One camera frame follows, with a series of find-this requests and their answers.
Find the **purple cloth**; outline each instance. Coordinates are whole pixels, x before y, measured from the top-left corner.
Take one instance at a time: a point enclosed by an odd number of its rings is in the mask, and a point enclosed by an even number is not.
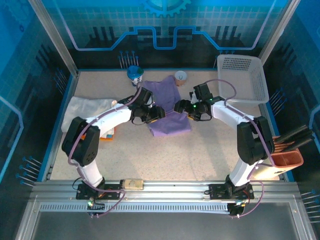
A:
[[[191,132],[187,114],[173,111],[175,104],[181,100],[173,76],[168,76],[163,81],[145,81],[143,87],[152,91],[155,104],[165,111],[164,118],[147,125],[153,136],[162,137]]]

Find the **white plastic basket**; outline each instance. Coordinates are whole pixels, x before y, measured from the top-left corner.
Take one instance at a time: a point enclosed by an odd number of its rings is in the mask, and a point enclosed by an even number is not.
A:
[[[217,58],[218,78],[234,85],[236,96],[228,102],[234,106],[254,107],[269,101],[262,62],[255,56],[221,54]],[[231,86],[219,82],[219,95],[234,94]]]

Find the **speckled table surface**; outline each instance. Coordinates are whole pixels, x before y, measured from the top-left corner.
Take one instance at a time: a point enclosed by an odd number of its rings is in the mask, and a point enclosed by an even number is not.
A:
[[[145,81],[160,82],[174,71],[146,71]],[[178,88],[182,99],[189,99],[193,87],[216,79],[216,71],[187,71],[187,82]],[[218,84],[209,83],[214,96]],[[124,71],[81,72],[75,96],[120,100],[135,93]],[[239,108],[260,116],[258,107]],[[153,137],[146,125],[126,122],[116,127],[113,141],[100,142],[96,162],[107,180],[224,180],[238,160],[236,132],[218,119],[191,121],[192,131],[177,136]],[[52,180],[73,180],[78,173],[67,163],[59,148]]]

